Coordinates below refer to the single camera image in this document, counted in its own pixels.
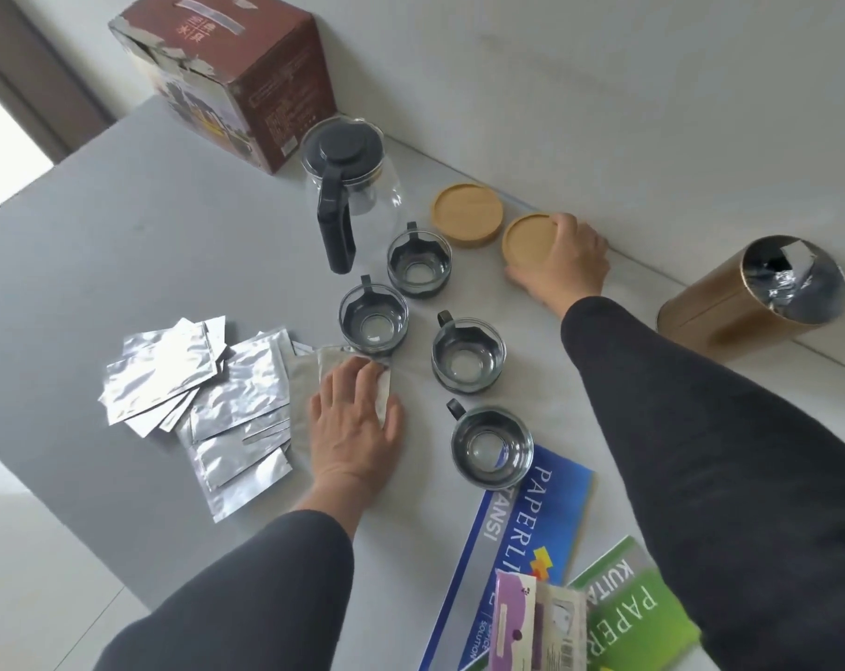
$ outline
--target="green receipt book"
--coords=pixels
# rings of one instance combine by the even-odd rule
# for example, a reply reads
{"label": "green receipt book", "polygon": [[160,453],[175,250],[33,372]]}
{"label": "green receipt book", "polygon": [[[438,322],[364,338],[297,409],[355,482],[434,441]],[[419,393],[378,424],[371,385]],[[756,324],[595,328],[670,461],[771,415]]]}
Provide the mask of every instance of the green receipt book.
{"label": "green receipt book", "polygon": [[699,641],[699,629],[633,537],[568,588],[587,594],[588,671],[660,671]]}

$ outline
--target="wooden coaster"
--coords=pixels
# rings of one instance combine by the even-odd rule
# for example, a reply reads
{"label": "wooden coaster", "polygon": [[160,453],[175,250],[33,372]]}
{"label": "wooden coaster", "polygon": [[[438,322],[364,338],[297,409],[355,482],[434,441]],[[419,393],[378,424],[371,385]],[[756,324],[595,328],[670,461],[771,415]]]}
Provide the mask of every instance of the wooden coaster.
{"label": "wooden coaster", "polygon": [[548,213],[520,216],[503,233],[503,258],[510,266],[537,266],[547,260],[556,241],[556,224]]}
{"label": "wooden coaster", "polygon": [[457,247],[483,247],[500,234],[503,203],[490,188],[460,183],[435,198],[431,223]]}

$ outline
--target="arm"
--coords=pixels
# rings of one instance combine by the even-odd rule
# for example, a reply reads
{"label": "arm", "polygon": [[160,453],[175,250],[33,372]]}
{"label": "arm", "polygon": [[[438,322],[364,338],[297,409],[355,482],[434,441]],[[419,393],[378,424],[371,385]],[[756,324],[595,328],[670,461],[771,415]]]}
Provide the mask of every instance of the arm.
{"label": "arm", "polygon": [[382,367],[352,358],[310,405],[314,485],[294,511],[190,580],[118,634],[96,671],[323,671],[332,664],[353,579],[350,541],[394,471],[403,412]]}
{"label": "arm", "polygon": [[604,242],[558,220],[554,252],[578,266],[514,275],[562,317],[643,537],[705,649],[737,671],[845,668],[845,444],[595,296]]}

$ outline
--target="person's right hand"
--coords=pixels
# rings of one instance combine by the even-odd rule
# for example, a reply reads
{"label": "person's right hand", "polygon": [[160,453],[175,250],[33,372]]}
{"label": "person's right hand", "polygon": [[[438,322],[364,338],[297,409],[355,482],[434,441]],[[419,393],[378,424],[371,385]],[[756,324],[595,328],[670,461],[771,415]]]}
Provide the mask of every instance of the person's right hand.
{"label": "person's right hand", "polygon": [[310,465],[315,486],[344,489],[361,509],[391,478],[404,438],[404,408],[388,397],[385,425],[376,416],[384,368],[360,356],[345,360],[310,399]]}
{"label": "person's right hand", "polygon": [[609,269],[608,243],[570,213],[550,218],[557,230],[547,260],[537,266],[506,267],[506,274],[561,320],[576,301],[602,293]]}

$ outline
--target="red box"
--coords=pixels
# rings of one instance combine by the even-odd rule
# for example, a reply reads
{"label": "red box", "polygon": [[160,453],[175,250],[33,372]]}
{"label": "red box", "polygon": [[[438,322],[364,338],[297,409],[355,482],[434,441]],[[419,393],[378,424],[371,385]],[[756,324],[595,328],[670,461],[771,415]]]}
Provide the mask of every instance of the red box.
{"label": "red box", "polygon": [[336,114],[316,21],[282,0],[137,0],[109,27],[183,122],[264,171]]}

